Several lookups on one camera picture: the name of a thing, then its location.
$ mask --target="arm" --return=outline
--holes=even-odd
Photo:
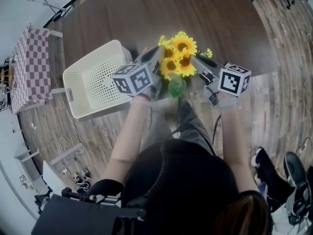
[[[136,96],[135,100],[145,101],[146,99]],[[147,106],[140,104],[131,106],[102,179],[125,183],[126,175],[139,154],[147,109]]]
[[[230,95],[219,92],[218,97],[220,101],[223,101],[229,98]],[[221,118],[224,160],[234,173],[239,192],[246,190],[259,191],[249,168],[248,147],[238,106],[221,108]]]

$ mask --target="small box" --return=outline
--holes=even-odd
[[[227,63],[221,69],[218,90],[234,96],[240,96],[248,89],[251,71],[238,65]]]
[[[120,93],[130,96],[136,96],[153,85],[147,64],[123,65],[111,78]]]

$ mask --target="wooden floor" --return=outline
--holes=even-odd
[[[84,0],[78,0],[74,5],[82,2]],[[254,149],[261,145],[275,166],[283,171],[284,154],[287,151],[296,152],[312,127],[312,120],[304,107],[303,93],[304,101],[312,115],[312,75],[308,80],[307,78],[313,69],[310,62],[313,34],[308,36],[312,31],[313,12],[306,1],[300,0],[296,0],[291,10],[286,9],[284,0],[255,0],[253,4],[265,25],[275,52],[277,72],[251,78],[249,92],[241,97],[240,109],[251,155]],[[53,22],[50,28],[61,31],[62,20]],[[62,73],[66,69],[62,40],[50,38],[49,55],[57,84],[62,87]],[[212,136],[219,110],[210,107],[202,98],[201,91],[190,93],[189,97],[196,113]],[[166,110],[161,109],[167,112],[166,116],[174,116],[176,102],[165,100],[162,103],[169,105]],[[45,106],[30,112],[37,129],[31,127],[31,117],[24,116],[26,113],[20,113],[21,124],[31,150],[35,152],[39,148],[41,152],[40,156],[35,158],[36,164],[42,170],[43,160],[51,161],[61,153],[60,137],[67,139],[72,146],[80,139],[60,95],[55,95]],[[85,151],[75,154],[77,161],[69,167],[67,177],[60,175],[68,185],[74,186],[69,178],[70,173],[85,167],[91,172],[94,182],[100,178],[110,159],[112,147],[126,114],[127,112],[118,112],[85,122],[74,120],[85,144]],[[69,149],[64,140],[61,140],[61,143],[64,149]],[[218,126],[214,148],[222,156],[221,124]],[[300,158],[306,167],[312,163],[313,149],[310,142],[308,148],[300,154]]]

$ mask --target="pants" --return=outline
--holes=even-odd
[[[258,176],[262,182],[265,182],[268,186],[268,205],[271,207],[271,212],[277,210],[283,205],[287,198],[293,191],[293,188],[277,174],[275,167],[268,157],[266,151],[262,149],[257,157],[256,163],[259,167],[256,167]]]
[[[179,107],[178,115],[179,123],[181,126],[186,126],[187,124],[188,126],[191,126],[191,128],[188,128],[181,132],[179,139],[196,143],[202,146],[205,150],[207,150],[208,153],[214,155],[214,152],[208,145],[208,143],[211,144],[209,134],[187,101],[182,102],[181,106]],[[155,143],[162,142],[166,139],[172,139],[173,136],[171,135],[171,133],[172,132],[165,118],[161,115],[157,116],[155,119],[153,119],[151,130],[141,150],[144,150],[147,147]]]

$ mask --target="white basket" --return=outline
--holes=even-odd
[[[119,41],[112,40],[64,71],[64,87],[71,91],[71,96],[67,93],[67,99],[74,118],[82,118],[132,99],[120,94],[111,79],[119,67],[130,61],[130,52]]]

